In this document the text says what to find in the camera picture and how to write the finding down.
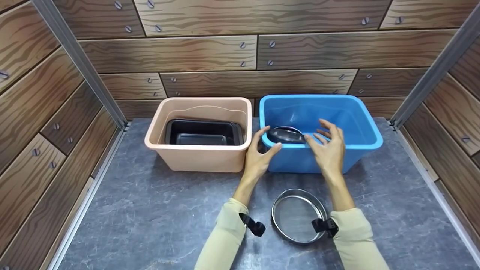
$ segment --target sleeve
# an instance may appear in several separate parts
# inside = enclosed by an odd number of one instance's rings
[[[331,218],[338,226],[333,238],[345,270],[388,270],[373,241],[372,226],[358,208],[335,212]]]
[[[216,219],[216,225],[207,239],[195,265],[195,270],[229,270],[245,236],[245,225],[239,213],[248,209],[231,198]]]

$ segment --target hand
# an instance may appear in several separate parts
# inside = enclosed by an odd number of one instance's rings
[[[315,160],[317,161],[318,166],[320,166],[320,169],[322,169],[324,176],[341,176],[343,157],[345,155],[343,130],[327,120],[320,119],[319,121],[322,127],[328,129],[330,132],[320,129],[317,129],[317,132],[331,139],[330,142],[317,133],[313,134],[313,136],[322,142],[323,145],[317,143],[309,135],[305,135],[305,139],[312,148],[313,153],[315,154]]]
[[[260,177],[267,171],[268,165],[270,164],[273,156],[282,148],[282,144],[277,143],[265,154],[260,154],[258,152],[258,142],[260,141],[262,135],[269,129],[270,126],[266,126],[253,136],[252,143],[250,144],[245,157],[245,171],[243,173],[242,180],[254,181],[256,183],[258,179],[260,179]]]

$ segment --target gray marble surface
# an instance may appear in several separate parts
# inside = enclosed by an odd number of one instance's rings
[[[384,145],[346,174],[352,196],[371,222],[391,269],[477,269],[453,226],[385,119],[375,119]],[[126,133],[64,259],[61,270],[191,270],[241,174],[173,172],[144,146],[150,120]],[[318,175],[266,174],[250,204],[267,231],[247,232],[232,269],[342,269],[331,239],[300,246],[272,228],[273,201],[302,188],[332,209]]]

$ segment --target wooden plank wall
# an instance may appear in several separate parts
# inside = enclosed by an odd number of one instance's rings
[[[44,269],[116,126],[31,1],[1,1],[0,36],[0,268]]]
[[[402,132],[480,249],[480,37]]]
[[[478,0],[54,2],[131,120],[166,97],[295,93],[390,118]]]

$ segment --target black clip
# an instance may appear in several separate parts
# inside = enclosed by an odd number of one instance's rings
[[[265,225],[263,225],[263,223],[255,222],[251,217],[249,217],[247,214],[244,214],[244,213],[239,213],[239,216],[243,224],[247,225],[247,228],[250,229],[253,235],[262,237],[262,235],[266,230]]]
[[[317,233],[327,232],[328,237],[332,238],[338,232],[338,226],[333,219],[323,220],[322,218],[312,221],[313,228]]]

